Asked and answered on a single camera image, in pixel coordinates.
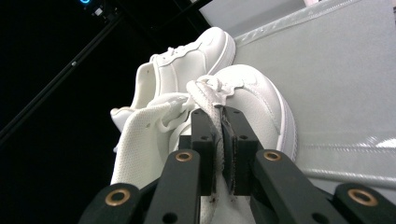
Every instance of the white wall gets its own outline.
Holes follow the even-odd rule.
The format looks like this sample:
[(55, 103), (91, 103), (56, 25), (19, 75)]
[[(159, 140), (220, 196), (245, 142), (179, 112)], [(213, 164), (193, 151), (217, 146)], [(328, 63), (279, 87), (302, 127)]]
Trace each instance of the white wall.
[(304, 0), (213, 0), (201, 13), (210, 25), (237, 37), (303, 7)]

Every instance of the black background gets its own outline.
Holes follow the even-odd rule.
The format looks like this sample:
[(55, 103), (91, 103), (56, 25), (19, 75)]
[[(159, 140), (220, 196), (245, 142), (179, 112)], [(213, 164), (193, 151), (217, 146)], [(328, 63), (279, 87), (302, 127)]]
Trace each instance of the black background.
[[(178, 8), (172, 1), (134, 5), (142, 14), (121, 21), (0, 146), (1, 223), (77, 223), (110, 183), (120, 132), (109, 111), (132, 102), (136, 69), (151, 54), (200, 34), (182, 20), (152, 39), (142, 27), (161, 26)], [(0, 10), (1, 130), (105, 24), (76, 0), (4, 0)]]

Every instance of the gray surface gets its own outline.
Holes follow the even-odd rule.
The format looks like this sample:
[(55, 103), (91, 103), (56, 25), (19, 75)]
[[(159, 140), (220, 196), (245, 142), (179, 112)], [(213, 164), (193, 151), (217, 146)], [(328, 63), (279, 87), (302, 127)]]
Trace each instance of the gray surface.
[(210, 25), (235, 37), (304, 7), (304, 0), (213, 0), (200, 11)]
[(236, 38), (234, 63), (259, 69), (289, 103), (296, 163), (316, 180), (396, 190), (392, 12), (387, 0), (323, 1)]

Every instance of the white fabric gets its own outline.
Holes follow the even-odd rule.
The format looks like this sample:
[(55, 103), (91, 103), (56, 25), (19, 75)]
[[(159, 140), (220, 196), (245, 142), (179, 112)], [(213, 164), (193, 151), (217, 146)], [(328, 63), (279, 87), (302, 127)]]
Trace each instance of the white fabric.
[(129, 106), (124, 106), (122, 108), (113, 108), (110, 111), (111, 118), (116, 127), (122, 131), (126, 120), (134, 113), (134, 109)]
[(161, 175), (172, 131), (194, 109), (188, 98), (183, 93), (165, 94), (131, 114), (121, 133), (111, 184), (141, 189)]

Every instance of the shoe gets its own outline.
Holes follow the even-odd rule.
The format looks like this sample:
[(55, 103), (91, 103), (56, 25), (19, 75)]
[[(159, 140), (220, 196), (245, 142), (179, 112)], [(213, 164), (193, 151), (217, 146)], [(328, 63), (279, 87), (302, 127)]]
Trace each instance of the shoe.
[(255, 223), (246, 197), (228, 194), (222, 177), (221, 107), (242, 111), (264, 148), (296, 155), (296, 130), (290, 108), (274, 84), (258, 70), (233, 65), (214, 76), (187, 84), (188, 93), (166, 93), (126, 120), (111, 184), (143, 188), (161, 175), (169, 152), (181, 134), (190, 132), (189, 117), (202, 108), (214, 123), (220, 141), (216, 152), (216, 193), (201, 198), (201, 223)]
[(165, 93), (126, 120), (117, 146), (111, 184), (129, 183), (142, 189), (163, 171), (169, 148), (177, 141), (175, 129), (195, 108), (187, 93)]
[[(280, 150), (295, 161), (297, 137), (293, 115), (275, 85), (260, 71), (247, 65), (229, 66), (214, 76), (189, 82), (187, 91), (211, 118), (220, 135), (221, 107), (231, 106), (244, 113), (264, 148)], [(215, 203), (201, 200), (201, 223), (255, 223), (248, 198), (228, 194), (222, 176), (223, 150), (220, 141), (216, 157), (216, 200)]]
[(125, 120), (154, 98), (169, 92), (187, 92), (186, 84), (202, 75), (214, 75), (230, 65), (235, 55), (233, 38), (218, 27), (203, 32), (195, 42), (151, 56), (137, 69), (130, 107), (114, 108), (111, 118), (122, 131)]
[(264, 148), (296, 156), (296, 130), (291, 110), (275, 85), (257, 69), (232, 65), (214, 76), (187, 84), (193, 100), (212, 118), (221, 133), (220, 107), (242, 111)]

